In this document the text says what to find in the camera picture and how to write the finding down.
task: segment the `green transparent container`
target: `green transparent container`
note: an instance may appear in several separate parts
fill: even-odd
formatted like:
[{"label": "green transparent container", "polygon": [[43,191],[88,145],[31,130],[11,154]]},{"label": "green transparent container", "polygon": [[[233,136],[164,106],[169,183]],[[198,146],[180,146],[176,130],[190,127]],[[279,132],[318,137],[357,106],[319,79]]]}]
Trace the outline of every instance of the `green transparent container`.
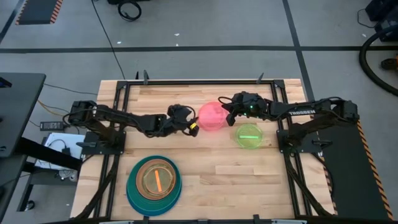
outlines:
[{"label": "green transparent container", "polygon": [[262,131],[254,124],[244,124],[235,132],[236,142],[244,149],[257,149],[262,143]]}]

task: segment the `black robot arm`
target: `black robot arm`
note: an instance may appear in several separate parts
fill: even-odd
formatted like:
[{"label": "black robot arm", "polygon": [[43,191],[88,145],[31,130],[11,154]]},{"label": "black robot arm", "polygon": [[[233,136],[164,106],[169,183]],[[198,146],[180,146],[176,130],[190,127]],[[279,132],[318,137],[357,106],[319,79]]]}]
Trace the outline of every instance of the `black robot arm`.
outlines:
[{"label": "black robot arm", "polygon": [[355,124],[359,119],[356,104],[339,97],[287,104],[263,99],[257,93],[243,91],[235,94],[232,98],[221,96],[218,100],[223,104],[222,107],[229,112],[226,120],[230,126],[235,123],[235,117],[237,116],[277,121],[289,116],[318,114],[311,121],[303,124],[294,123],[289,128],[289,135],[286,137],[285,142],[291,146],[301,145],[302,139],[309,133],[334,125]]},{"label": "black robot arm", "polygon": [[[193,111],[193,118],[187,117]],[[94,101],[75,101],[72,105],[68,122],[71,125],[85,127],[98,134],[100,138],[112,145],[117,140],[118,131],[112,127],[106,127],[100,121],[118,123],[120,126],[131,126],[142,132],[148,138],[166,137],[177,131],[195,137],[199,127],[196,125],[195,111],[189,106],[169,106],[166,114],[146,114],[138,116],[114,110],[106,105],[97,105]]]}]

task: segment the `black mat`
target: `black mat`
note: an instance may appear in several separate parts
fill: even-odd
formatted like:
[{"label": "black mat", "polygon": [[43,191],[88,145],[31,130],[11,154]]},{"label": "black mat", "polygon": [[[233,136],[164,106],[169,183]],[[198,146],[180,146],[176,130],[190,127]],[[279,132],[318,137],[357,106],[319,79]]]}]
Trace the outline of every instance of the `black mat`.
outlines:
[{"label": "black mat", "polygon": [[16,25],[53,24],[63,0],[26,0]]}]

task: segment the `pink bowl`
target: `pink bowl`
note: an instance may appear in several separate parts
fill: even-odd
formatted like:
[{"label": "pink bowl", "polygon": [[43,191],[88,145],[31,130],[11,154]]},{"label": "pink bowl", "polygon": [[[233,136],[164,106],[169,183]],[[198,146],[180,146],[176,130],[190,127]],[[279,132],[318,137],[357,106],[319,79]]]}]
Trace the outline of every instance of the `pink bowl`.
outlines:
[{"label": "pink bowl", "polygon": [[199,127],[206,131],[219,130],[225,124],[227,114],[220,102],[209,102],[199,110]]}]

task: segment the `black desk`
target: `black desk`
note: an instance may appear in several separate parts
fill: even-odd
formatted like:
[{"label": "black desk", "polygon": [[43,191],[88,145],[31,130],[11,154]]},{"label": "black desk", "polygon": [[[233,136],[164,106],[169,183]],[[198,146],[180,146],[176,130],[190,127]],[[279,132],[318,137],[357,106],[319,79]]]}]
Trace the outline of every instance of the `black desk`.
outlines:
[{"label": "black desk", "polygon": [[11,88],[0,88],[0,185],[4,187],[0,198],[1,221],[21,172],[37,171],[33,163],[26,162],[27,156],[75,170],[80,170],[81,160],[22,137],[43,88],[45,75],[0,73],[0,77],[12,83]]}]

